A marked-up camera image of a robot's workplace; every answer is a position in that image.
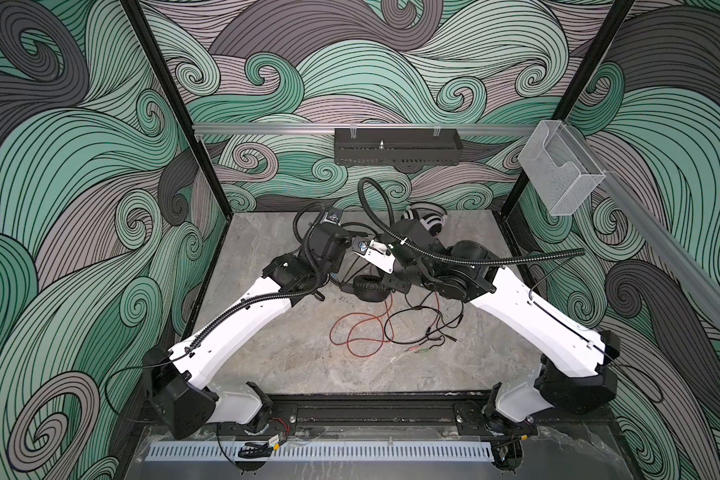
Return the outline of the black blue headphones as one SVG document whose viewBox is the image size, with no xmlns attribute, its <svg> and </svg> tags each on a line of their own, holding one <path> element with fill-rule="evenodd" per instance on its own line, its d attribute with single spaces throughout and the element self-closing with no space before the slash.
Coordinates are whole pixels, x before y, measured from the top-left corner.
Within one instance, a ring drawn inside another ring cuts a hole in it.
<svg viewBox="0 0 720 480">
<path fill-rule="evenodd" d="M 350 282 L 341 283 L 340 290 L 368 303 L 383 303 L 392 293 L 392 289 L 383 284 L 380 276 L 366 274 L 356 275 Z"/>
</svg>

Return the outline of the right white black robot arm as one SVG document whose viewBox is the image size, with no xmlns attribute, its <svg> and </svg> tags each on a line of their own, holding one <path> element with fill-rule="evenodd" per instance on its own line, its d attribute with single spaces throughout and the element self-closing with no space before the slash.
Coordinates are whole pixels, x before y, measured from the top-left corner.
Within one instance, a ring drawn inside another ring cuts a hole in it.
<svg viewBox="0 0 720 480">
<path fill-rule="evenodd" d="M 359 180 L 360 205 L 381 234 L 361 242 L 355 252 L 382 272 L 386 288 L 406 292 L 416 286 L 471 305 L 502 321 L 541 352 L 530 373 L 493 390 L 492 416 L 521 423 L 549 409 L 587 414 L 615 399 L 618 375 L 612 365 L 619 356 L 618 336 L 569 318 L 511 269 L 517 264 L 568 260 L 582 255 L 582 250 L 499 258 L 474 241 L 444 247 L 416 219 L 380 219 L 366 197 L 368 187 L 379 193 L 384 204 L 391 203 L 377 181 Z"/>
</svg>

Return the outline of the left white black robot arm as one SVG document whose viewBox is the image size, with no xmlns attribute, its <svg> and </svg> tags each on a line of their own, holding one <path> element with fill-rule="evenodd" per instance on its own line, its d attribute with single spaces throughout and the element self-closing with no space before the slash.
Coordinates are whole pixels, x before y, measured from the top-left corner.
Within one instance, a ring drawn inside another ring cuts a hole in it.
<svg viewBox="0 0 720 480">
<path fill-rule="evenodd" d="M 175 439 L 210 423 L 235 423 L 252 433 L 266 429 L 272 402 L 257 384 L 215 391 L 213 378 L 264 326 L 328 283 L 351 243 L 342 216 L 340 209 L 321 208 L 298 250 L 275 257 L 235 304 L 185 340 L 144 355 L 147 399 Z"/>
</svg>

